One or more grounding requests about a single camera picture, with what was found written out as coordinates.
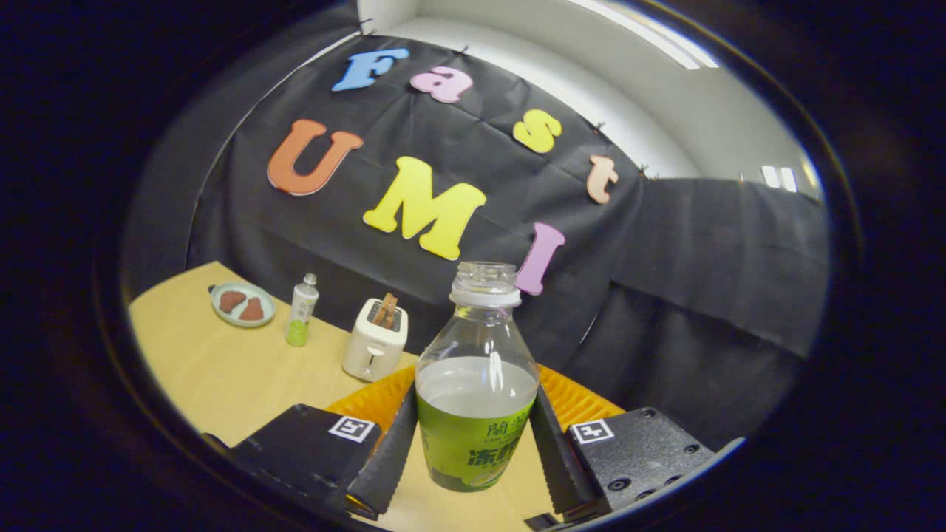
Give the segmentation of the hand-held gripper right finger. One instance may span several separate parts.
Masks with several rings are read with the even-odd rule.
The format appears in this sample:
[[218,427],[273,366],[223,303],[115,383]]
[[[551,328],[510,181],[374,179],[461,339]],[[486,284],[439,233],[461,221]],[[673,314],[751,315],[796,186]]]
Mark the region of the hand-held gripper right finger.
[[551,504],[565,528],[592,528],[649,511],[743,445],[714,450],[653,407],[619,408],[540,367],[531,432]]

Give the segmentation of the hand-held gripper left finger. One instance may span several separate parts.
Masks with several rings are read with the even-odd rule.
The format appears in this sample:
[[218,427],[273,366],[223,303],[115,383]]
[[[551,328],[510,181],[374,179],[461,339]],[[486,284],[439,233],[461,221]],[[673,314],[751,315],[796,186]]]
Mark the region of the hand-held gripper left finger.
[[295,404],[236,445],[203,440],[268,491],[312,512],[376,521],[391,505],[417,425],[415,370],[324,409]]

